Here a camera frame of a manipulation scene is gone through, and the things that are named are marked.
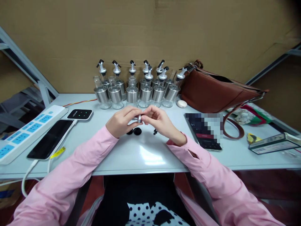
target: white spout top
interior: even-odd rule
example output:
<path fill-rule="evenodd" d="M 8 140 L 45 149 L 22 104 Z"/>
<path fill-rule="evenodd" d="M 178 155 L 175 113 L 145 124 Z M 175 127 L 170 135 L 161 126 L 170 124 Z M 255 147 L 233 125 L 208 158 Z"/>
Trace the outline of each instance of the white spout top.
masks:
<path fill-rule="evenodd" d="M 161 69 L 161 68 L 162 68 L 164 62 L 165 62 L 165 60 L 162 60 L 161 63 L 159 63 L 159 65 L 158 65 L 158 67 L 157 67 L 157 69 L 156 69 L 157 73 L 161 73 L 161 72 L 162 72 L 162 69 Z"/>
<path fill-rule="evenodd" d="M 182 71 L 177 74 L 177 78 L 184 79 L 185 78 L 185 72 L 187 71 L 187 68 L 182 68 Z"/>
<path fill-rule="evenodd" d="M 159 75 L 159 79 L 160 80 L 166 80 L 167 79 L 167 75 L 165 74 L 167 71 L 169 70 L 169 67 L 165 67 L 165 68 L 163 68 L 163 70 L 162 70 L 162 73 Z"/>
<path fill-rule="evenodd" d="M 120 74 L 121 70 L 119 69 L 119 67 L 121 67 L 121 66 L 116 62 L 116 60 L 113 60 L 112 64 L 114 64 L 114 66 L 115 66 L 115 69 L 113 70 L 113 73 L 114 74 Z"/>
<path fill-rule="evenodd" d="M 150 64 L 148 63 L 147 60 L 145 60 L 143 63 L 144 63 L 144 65 L 145 65 L 145 68 L 143 69 L 143 72 L 144 72 L 144 73 L 148 73 L 148 66 L 149 66 Z"/>
<path fill-rule="evenodd" d="M 149 66 L 148 73 L 144 76 L 145 79 L 152 80 L 154 78 L 154 76 L 151 74 L 151 70 L 152 70 L 152 67 Z"/>
<path fill-rule="evenodd" d="M 131 68 L 129 69 L 129 72 L 130 73 L 136 73 L 136 69 L 134 66 L 136 66 L 135 62 L 133 60 L 130 61 L 130 64 L 131 64 Z"/>
<path fill-rule="evenodd" d="M 97 66 L 96 66 L 96 67 L 100 66 L 99 73 L 106 73 L 107 72 L 107 70 L 103 67 L 103 62 L 104 61 L 102 59 L 100 59 Z"/>

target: glass oil dispenser bottle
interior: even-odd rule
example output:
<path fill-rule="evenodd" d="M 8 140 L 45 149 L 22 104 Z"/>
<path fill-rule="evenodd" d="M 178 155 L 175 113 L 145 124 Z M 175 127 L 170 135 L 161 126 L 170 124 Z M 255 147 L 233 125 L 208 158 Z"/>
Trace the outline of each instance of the glass oil dispenser bottle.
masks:
<path fill-rule="evenodd" d="M 138 107 L 138 88 L 136 87 L 137 84 L 135 84 L 134 80 L 131 80 L 129 82 L 129 87 L 126 88 L 126 105 Z"/>
<path fill-rule="evenodd" d="M 121 73 L 121 66 L 116 62 L 116 60 L 113 60 L 112 64 L 114 64 L 115 68 L 113 70 L 113 73 L 116 75 L 116 86 L 118 86 L 121 90 L 121 97 L 122 100 L 126 100 L 126 93 L 125 93 L 125 87 L 124 87 L 124 81 L 119 78 L 119 75 Z"/>
<path fill-rule="evenodd" d="M 121 89 L 119 86 L 116 85 L 115 76 L 110 76 L 109 80 L 111 85 L 109 88 L 109 94 L 112 101 L 112 107 L 116 110 L 119 110 L 123 108 Z"/>
<path fill-rule="evenodd" d="M 95 88 L 94 93 L 97 97 L 97 100 L 99 101 L 99 107 L 101 109 L 108 109 L 112 106 L 112 102 L 110 101 L 110 98 L 107 93 L 107 87 L 105 87 L 99 76 L 93 77 L 95 82 Z"/>
<path fill-rule="evenodd" d="M 164 93 L 165 93 L 164 82 L 167 79 L 167 75 L 165 73 L 168 70 L 169 70 L 169 68 L 165 67 L 162 70 L 162 73 L 160 73 L 160 75 L 158 76 L 158 84 L 157 85 L 154 84 L 153 93 L 152 93 L 151 101 L 150 101 L 151 105 L 161 107 L 161 101 L 162 101 L 162 99 L 164 97 Z"/>
<path fill-rule="evenodd" d="M 102 75 L 102 84 L 103 86 L 105 86 L 107 88 L 107 94 L 108 94 L 108 97 L 110 98 L 110 95 L 109 95 L 109 88 L 110 88 L 110 82 L 107 78 L 107 70 L 103 67 L 103 63 L 104 61 L 102 59 L 99 60 L 98 64 L 96 67 L 99 67 L 99 73 L 101 73 Z"/>
<path fill-rule="evenodd" d="M 152 80 L 152 82 L 151 82 L 151 86 L 152 86 L 152 87 L 154 87 L 155 85 L 157 85 L 158 82 L 159 82 L 158 76 L 161 75 L 162 72 L 163 72 L 162 65 L 163 65 L 164 62 L 165 62 L 165 61 L 162 60 L 161 63 L 158 65 L 157 69 L 156 69 L 157 77 L 156 77 L 156 79 Z"/>
<path fill-rule="evenodd" d="M 150 86 L 151 81 L 153 79 L 153 75 L 151 74 L 151 66 L 149 66 L 148 73 L 144 76 L 145 77 L 145 83 L 140 90 L 140 98 L 138 101 L 138 105 L 141 108 L 147 108 L 150 105 L 150 99 L 151 99 L 151 93 L 153 91 L 153 88 Z"/>
<path fill-rule="evenodd" d="M 145 60 L 143 63 L 144 63 L 144 65 L 145 65 L 145 68 L 142 69 L 142 71 L 143 71 L 144 76 L 145 76 L 145 75 L 147 75 L 148 72 L 149 72 L 149 66 L 150 66 L 150 64 L 148 63 L 147 60 Z M 145 78 L 143 78 L 143 79 L 140 80 L 140 83 L 139 83 L 139 93 L 140 93 L 140 91 L 141 91 L 141 88 L 145 85 L 145 82 L 146 82 Z"/>
<path fill-rule="evenodd" d="M 187 68 L 182 68 L 181 73 L 178 73 L 175 77 L 175 81 L 173 85 L 170 85 L 165 93 L 165 96 L 162 100 L 162 105 L 164 107 L 172 107 L 173 103 L 175 102 L 175 99 L 181 90 L 179 87 L 182 80 L 185 78 L 184 73 L 187 71 Z"/>
<path fill-rule="evenodd" d="M 130 81 L 134 81 L 135 86 L 138 87 L 138 82 L 135 77 L 135 73 L 137 70 L 134 68 L 134 66 L 136 66 L 136 64 L 133 60 L 130 61 L 130 64 L 131 64 L 131 68 L 129 69 L 129 73 L 131 74 L 131 76 L 128 79 L 128 87 L 129 87 Z"/>
<path fill-rule="evenodd" d="M 177 71 L 172 70 L 169 75 L 169 78 L 165 80 L 165 83 L 164 83 L 165 92 L 167 91 L 168 87 L 174 83 L 173 79 L 174 79 L 176 73 L 177 73 Z"/>

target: brown leather handbag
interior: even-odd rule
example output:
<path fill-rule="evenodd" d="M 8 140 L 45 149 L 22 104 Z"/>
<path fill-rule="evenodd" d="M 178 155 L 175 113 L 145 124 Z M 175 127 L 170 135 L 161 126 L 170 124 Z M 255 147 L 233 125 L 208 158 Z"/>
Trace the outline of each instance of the brown leather handbag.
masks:
<path fill-rule="evenodd" d="M 239 130 L 238 137 L 228 135 L 224 129 L 224 135 L 232 139 L 240 139 L 244 136 L 243 128 L 228 117 L 241 106 L 263 98 L 268 90 L 260 90 L 252 86 L 239 83 L 232 79 L 203 70 L 203 64 L 196 60 L 195 70 L 186 77 L 182 87 L 182 99 L 188 105 L 202 113 L 219 113 L 231 107 L 235 107 L 224 116 L 224 125 L 228 119 Z"/>

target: green and white box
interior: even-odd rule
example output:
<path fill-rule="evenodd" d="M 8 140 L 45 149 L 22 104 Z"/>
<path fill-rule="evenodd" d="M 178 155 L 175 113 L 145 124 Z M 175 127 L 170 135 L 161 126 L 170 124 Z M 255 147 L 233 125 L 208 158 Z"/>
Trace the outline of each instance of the green and white box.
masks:
<path fill-rule="evenodd" d="M 288 133 L 282 133 L 249 145 L 256 154 L 266 154 L 301 147 L 301 139 Z"/>

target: white cable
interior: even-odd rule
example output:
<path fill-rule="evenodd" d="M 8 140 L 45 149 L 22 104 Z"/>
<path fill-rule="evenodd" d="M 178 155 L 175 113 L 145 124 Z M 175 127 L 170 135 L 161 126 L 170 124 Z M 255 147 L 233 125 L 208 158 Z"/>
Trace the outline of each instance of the white cable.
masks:
<path fill-rule="evenodd" d="M 28 168 L 25 176 L 22 179 L 22 186 L 21 186 L 21 188 L 22 188 L 22 194 L 24 195 L 25 198 L 27 197 L 27 194 L 26 194 L 26 191 L 25 191 L 25 180 L 26 180 L 26 177 L 31 172 L 31 170 L 34 168 L 34 166 L 38 163 L 38 161 L 39 161 L 38 159 L 33 160 L 32 164 L 30 165 L 30 167 Z"/>
<path fill-rule="evenodd" d="M 74 120 L 73 123 L 71 124 L 71 126 L 69 127 L 69 129 L 66 131 L 66 133 L 64 134 L 64 136 L 62 137 L 62 139 L 60 140 L 60 142 L 57 144 L 57 146 L 54 148 L 53 152 L 51 153 L 50 156 L 52 156 L 57 149 L 61 146 L 61 144 L 63 143 L 63 141 L 65 140 L 66 136 L 68 135 L 69 131 L 77 124 L 77 120 Z M 50 161 L 51 159 L 49 159 L 48 161 L 48 167 L 47 167 L 47 173 L 50 173 Z"/>
<path fill-rule="evenodd" d="M 39 182 L 41 181 L 41 180 L 38 179 L 38 178 L 27 178 L 26 180 L 37 180 L 37 181 L 39 181 Z M 0 184 L 0 187 L 1 187 L 1 186 L 4 186 L 4 185 L 16 183 L 16 182 L 19 182 L 19 181 L 22 181 L 22 180 L 12 180 L 12 181 L 9 181 L 9 182 L 6 182 L 6 183 L 2 183 L 2 184 Z"/>

